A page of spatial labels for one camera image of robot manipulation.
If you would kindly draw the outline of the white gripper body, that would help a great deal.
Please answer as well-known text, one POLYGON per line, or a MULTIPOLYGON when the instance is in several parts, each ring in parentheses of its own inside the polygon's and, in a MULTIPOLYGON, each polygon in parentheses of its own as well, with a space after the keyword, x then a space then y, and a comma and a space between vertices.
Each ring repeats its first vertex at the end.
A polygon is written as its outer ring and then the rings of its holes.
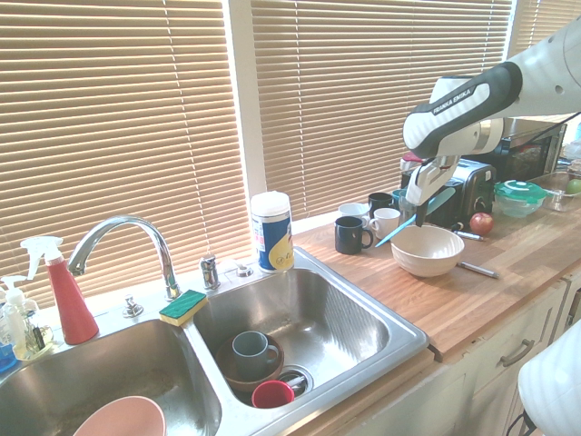
POLYGON ((428 159, 413 171, 407 186, 406 199, 416 206, 422 205, 445 185, 457 166, 457 155, 428 159))

